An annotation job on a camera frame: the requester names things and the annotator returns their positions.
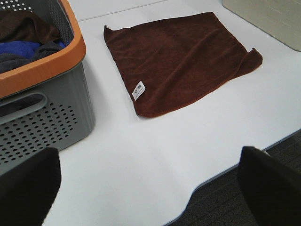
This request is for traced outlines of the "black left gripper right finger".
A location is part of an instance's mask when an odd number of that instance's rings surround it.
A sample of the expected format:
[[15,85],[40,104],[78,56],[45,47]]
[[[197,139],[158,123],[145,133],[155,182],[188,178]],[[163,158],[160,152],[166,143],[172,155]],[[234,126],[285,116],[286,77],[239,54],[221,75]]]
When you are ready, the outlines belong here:
[[238,185],[260,226],[301,224],[301,175],[253,146],[244,146]]

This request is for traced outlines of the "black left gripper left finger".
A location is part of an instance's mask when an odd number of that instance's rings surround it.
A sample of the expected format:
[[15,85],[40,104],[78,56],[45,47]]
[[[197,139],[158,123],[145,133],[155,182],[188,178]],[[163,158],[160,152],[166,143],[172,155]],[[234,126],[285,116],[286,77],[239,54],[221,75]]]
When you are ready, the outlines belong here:
[[56,148],[39,151],[0,177],[0,224],[40,226],[62,181]]

